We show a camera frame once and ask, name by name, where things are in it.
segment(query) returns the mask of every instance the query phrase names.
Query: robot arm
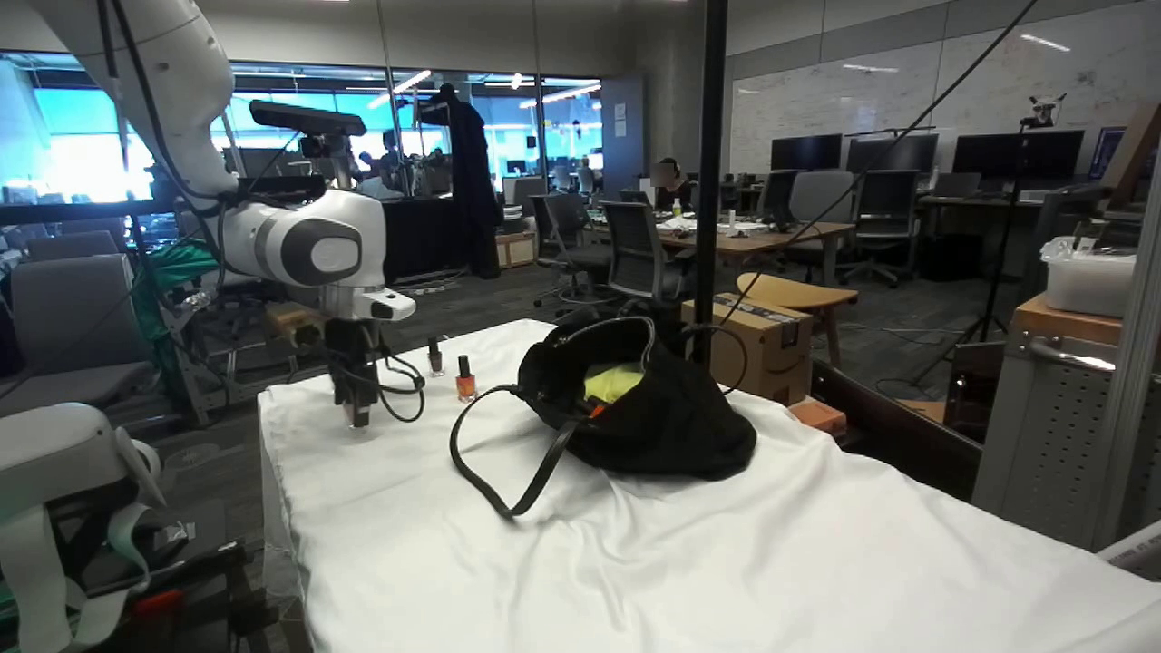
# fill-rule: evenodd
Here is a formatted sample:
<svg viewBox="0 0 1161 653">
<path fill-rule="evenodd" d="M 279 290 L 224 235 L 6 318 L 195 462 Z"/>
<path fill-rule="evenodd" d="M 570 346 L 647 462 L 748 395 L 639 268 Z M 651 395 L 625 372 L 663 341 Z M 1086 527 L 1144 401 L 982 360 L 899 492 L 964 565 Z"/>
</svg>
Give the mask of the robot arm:
<svg viewBox="0 0 1161 653">
<path fill-rule="evenodd" d="M 220 221 L 213 245 L 229 268 L 318 290 L 318 308 L 330 314 L 335 399 L 367 424 L 367 407 L 376 399 L 370 326 L 413 314 L 413 300 L 385 287 L 385 208 L 347 189 L 325 189 L 296 208 L 238 195 L 238 179 L 224 175 L 211 143 L 234 74 L 191 0 L 29 5 L 115 102 L 188 208 Z"/>
</svg>

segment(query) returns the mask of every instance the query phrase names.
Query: bag handle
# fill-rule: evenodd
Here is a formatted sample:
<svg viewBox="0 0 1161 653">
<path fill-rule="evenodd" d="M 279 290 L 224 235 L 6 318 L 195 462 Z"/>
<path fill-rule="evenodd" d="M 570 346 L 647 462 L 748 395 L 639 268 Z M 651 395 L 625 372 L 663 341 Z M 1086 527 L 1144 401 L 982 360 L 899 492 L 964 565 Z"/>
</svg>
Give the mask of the bag handle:
<svg viewBox="0 0 1161 653">
<path fill-rule="evenodd" d="M 573 333 L 562 333 L 562 339 L 550 333 L 550 348 L 570 346 L 570 341 L 576 341 L 576 339 L 585 339 L 585 333 L 593 333 L 593 329 L 612 326 L 612 323 L 644 323 L 644 326 L 647 326 L 651 341 L 647 341 L 639 362 L 651 365 L 651 355 L 653 355 L 653 348 L 658 348 L 658 323 L 653 323 L 651 314 L 610 314 L 610 318 L 595 318 L 595 323 L 587 323 L 587 326 L 579 326 L 579 329 L 573 329 Z"/>
<path fill-rule="evenodd" d="M 497 395 L 497 392 L 507 392 L 507 395 L 521 399 L 521 392 L 519 392 L 517 385 L 497 385 L 497 389 L 475 395 L 475 399 L 460 411 L 458 424 L 450 428 L 450 463 L 485 496 L 485 505 L 491 505 L 501 519 L 513 521 L 513 519 L 527 515 L 527 513 L 536 505 L 536 496 L 546 492 L 546 486 L 547 486 L 560 457 L 565 452 L 565 446 L 570 446 L 573 434 L 579 432 L 579 421 L 570 421 L 570 424 L 560 432 L 560 438 L 547 446 L 547 452 L 546 452 L 532 482 L 530 482 L 530 486 L 521 491 L 521 496 L 507 509 L 503 496 L 501 496 L 484 475 L 475 475 L 475 472 L 468 468 L 468 462 L 460 457 L 460 424 L 463 424 L 463 418 L 475 411 L 475 401 L 484 401 L 485 395 Z"/>
</svg>

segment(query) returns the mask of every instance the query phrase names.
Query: yellow cloth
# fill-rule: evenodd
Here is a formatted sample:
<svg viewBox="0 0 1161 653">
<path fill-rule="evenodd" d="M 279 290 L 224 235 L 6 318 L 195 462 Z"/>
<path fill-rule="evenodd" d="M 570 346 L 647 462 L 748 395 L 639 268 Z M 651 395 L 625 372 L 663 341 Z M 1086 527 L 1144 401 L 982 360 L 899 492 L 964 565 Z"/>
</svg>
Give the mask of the yellow cloth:
<svg viewBox="0 0 1161 653">
<path fill-rule="evenodd" d="M 587 378 L 585 378 L 585 401 L 606 401 L 606 407 L 612 407 L 612 401 L 621 401 L 621 395 L 629 395 L 630 389 L 639 389 L 644 385 L 644 370 L 639 365 L 595 365 L 595 370 L 587 370 Z"/>
</svg>

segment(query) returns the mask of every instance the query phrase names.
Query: white sheet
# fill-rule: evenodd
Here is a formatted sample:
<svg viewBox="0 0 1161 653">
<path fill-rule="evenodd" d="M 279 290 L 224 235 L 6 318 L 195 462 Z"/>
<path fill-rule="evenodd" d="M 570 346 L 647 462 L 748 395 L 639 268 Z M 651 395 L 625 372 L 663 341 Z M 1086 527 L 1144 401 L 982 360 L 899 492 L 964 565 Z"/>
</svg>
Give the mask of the white sheet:
<svg viewBox="0 0 1161 653">
<path fill-rule="evenodd" d="M 546 329 L 507 323 L 442 360 L 468 351 L 491 389 Z M 269 519 L 295 531 L 318 649 L 1161 649 L 1157 584 L 850 457 L 775 401 L 734 395 L 761 438 L 729 482 L 612 482 L 562 462 L 507 527 L 450 468 L 452 378 L 429 392 L 421 424 L 376 411 L 367 432 L 330 407 L 325 378 L 263 395 L 284 509 Z M 547 438 L 495 399 L 463 443 L 517 496 Z"/>
</svg>

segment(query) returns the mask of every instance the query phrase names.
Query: small bottle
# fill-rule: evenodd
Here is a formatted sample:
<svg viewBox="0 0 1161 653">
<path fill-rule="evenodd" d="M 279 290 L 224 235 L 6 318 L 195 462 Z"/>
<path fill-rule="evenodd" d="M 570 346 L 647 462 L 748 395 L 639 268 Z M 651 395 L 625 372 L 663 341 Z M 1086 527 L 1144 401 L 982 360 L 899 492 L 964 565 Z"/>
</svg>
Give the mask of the small bottle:
<svg viewBox="0 0 1161 653">
<path fill-rule="evenodd" d="M 460 355 L 458 399 L 468 401 L 475 395 L 475 378 L 468 355 Z"/>
<path fill-rule="evenodd" d="M 431 372 L 442 372 L 442 351 L 439 351 L 437 339 L 429 341 L 429 365 L 431 365 Z"/>
</svg>

